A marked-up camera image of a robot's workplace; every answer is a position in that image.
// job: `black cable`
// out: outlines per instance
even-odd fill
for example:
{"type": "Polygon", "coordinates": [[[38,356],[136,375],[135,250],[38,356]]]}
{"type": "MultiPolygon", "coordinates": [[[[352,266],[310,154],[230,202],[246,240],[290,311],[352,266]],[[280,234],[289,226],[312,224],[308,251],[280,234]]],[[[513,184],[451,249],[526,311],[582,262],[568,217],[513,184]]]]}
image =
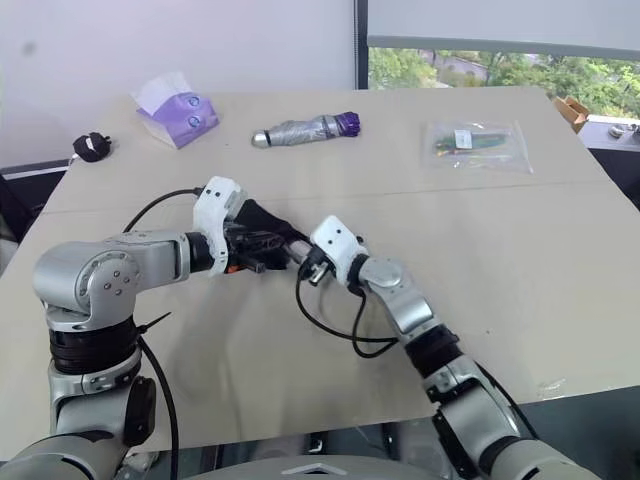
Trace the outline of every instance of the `black cable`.
{"type": "MultiPolygon", "coordinates": [[[[350,335],[348,333],[343,333],[338,330],[334,330],[333,328],[325,325],[324,323],[319,322],[316,318],[313,317],[313,315],[311,315],[307,311],[307,309],[302,303],[302,299],[300,298],[301,283],[302,283],[302,275],[301,275],[301,271],[298,271],[298,278],[296,280],[296,303],[298,304],[298,308],[300,309],[302,314],[305,316],[305,318],[309,320],[311,323],[313,323],[320,330],[324,330],[325,332],[327,332],[330,335],[333,335],[334,337],[342,338],[344,340],[352,340],[353,335],[350,335]]],[[[397,341],[395,337],[369,338],[369,337],[358,337],[358,336],[355,337],[355,340],[358,342],[369,342],[369,343],[389,343],[389,342],[397,341]]]]}
{"type": "Polygon", "coordinates": [[[146,207],[138,212],[138,214],[133,217],[133,219],[124,227],[123,233],[130,232],[131,229],[140,221],[140,219],[153,207],[155,207],[160,202],[164,202],[168,198],[177,197],[178,195],[200,195],[202,193],[202,188],[184,188],[182,190],[174,190],[173,192],[165,193],[161,197],[156,198],[153,202],[149,203],[146,207]]]}
{"type": "Polygon", "coordinates": [[[382,355],[384,352],[393,347],[396,343],[398,343],[397,338],[392,338],[389,342],[384,346],[380,347],[375,352],[365,352],[358,345],[358,326],[360,325],[360,319],[362,318],[362,312],[364,312],[364,307],[367,304],[367,296],[361,291],[358,295],[361,298],[360,307],[358,308],[358,313],[356,313],[356,319],[353,321],[353,330],[351,331],[351,345],[353,346],[353,351],[358,354],[361,358],[377,358],[382,355]]]}
{"type": "Polygon", "coordinates": [[[484,368],[482,365],[480,365],[477,362],[476,362],[476,365],[478,365],[478,368],[480,369],[482,374],[485,377],[487,377],[487,380],[489,380],[489,383],[493,385],[504,396],[504,398],[507,399],[507,402],[509,402],[509,405],[511,406],[513,411],[516,412],[516,415],[520,418],[522,423],[524,423],[525,427],[527,427],[527,430],[529,430],[529,433],[531,434],[531,436],[536,440],[540,439],[540,437],[538,436],[538,432],[536,431],[535,428],[533,428],[533,425],[531,425],[531,422],[529,421],[527,416],[524,414],[524,412],[520,409],[520,407],[515,402],[515,400],[511,397],[511,395],[509,395],[509,392],[507,392],[507,390],[500,384],[500,382],[498,382],[498,380],[494,378],[493,375],[489,373],[489,371],[486,368],[484,368]]]}
{"type": "Polygon", "coordinates": [[[158,377],[158,381],[160,382],[160,388],[162,389],[162,394],[164,395],[164,399],[167,402],[167,412],[169,413],[169,427],[171,430],[171,470],[169,473],[169,478],[171,480],[178,480],[178,460],[180,455],[178,415],[176,414],[176,406],[173,403],[173,396],[171,395],[169,382],[167,382],[167,377],[164,376],[164,372],[162,371],[160,362],[158,362],[158,359],[151,351],[151,348],[149,348],[149,345],[141,336],[138,337],[138,345],[146,355],[149,363],[153,367],[153,370],[156,372],[156,376],[158,377]]]}

